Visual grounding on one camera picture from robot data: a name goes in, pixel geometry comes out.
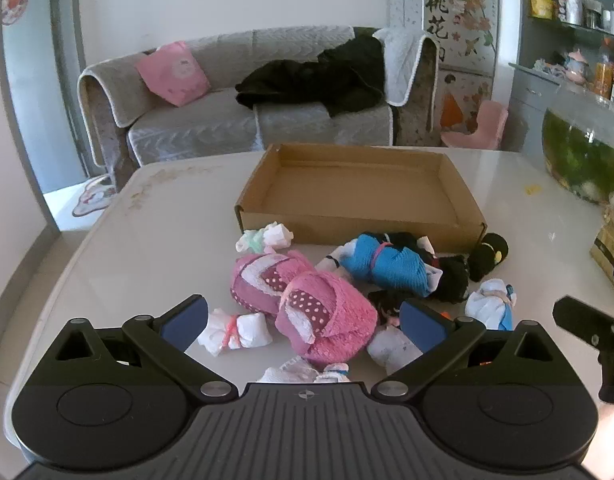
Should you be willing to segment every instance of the floor mat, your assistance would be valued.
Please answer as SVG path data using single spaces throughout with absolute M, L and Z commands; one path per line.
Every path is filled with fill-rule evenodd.
M 81 217 L 105 209 L 115 195 L 116 187 L 112 185 L 109 175 L 97 176 L 87 183 L 71 214 Z

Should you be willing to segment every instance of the glass shelf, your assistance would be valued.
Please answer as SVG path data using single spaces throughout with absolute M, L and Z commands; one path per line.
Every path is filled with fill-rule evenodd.
M 607 32 L 606 30 L 602 30 L 600 28 L 582 27 L 581 25 L 574 25 L 573 23 L 561 22 L 560 20 L 546 20 L 545 18 L 538 18 L 536 16 L 530 16 L 530 18 L 532 18 L 535 22 L 545 23 L 547 25 L 551 25 L 552 27 L 573 28 L 575 30 L 582 30 L 583 32 L 586 32 L 587 34 L 596 36 L 598 38 L 601 36 L 603 37 L 607 36 L 609 38 L 614 39 L 613 34 Z

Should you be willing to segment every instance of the green water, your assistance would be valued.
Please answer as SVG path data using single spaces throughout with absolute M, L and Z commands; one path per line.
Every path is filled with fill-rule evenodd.
M 591 202 L 609 201 L 614 191 L 614 148 L 547 110 L 542 149 L 547 169 L 562 186 Z

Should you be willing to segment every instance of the pink pillow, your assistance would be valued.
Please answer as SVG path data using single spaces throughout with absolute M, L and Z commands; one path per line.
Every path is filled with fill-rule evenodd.
M 161 46 L 136 63 L 136 69 L 149 90 L 176 106 L 199 99 L 210 88 L 184 41 Z

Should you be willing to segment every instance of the floral refrigerator door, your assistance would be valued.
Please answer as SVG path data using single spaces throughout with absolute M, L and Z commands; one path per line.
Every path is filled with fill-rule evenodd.
M 434 113 L 439 131 L 473 132 L 478 107 L 491 96 L 498 48 L 499 0 L 389 0 L 389 25 L 420 27 L 440 46 Z

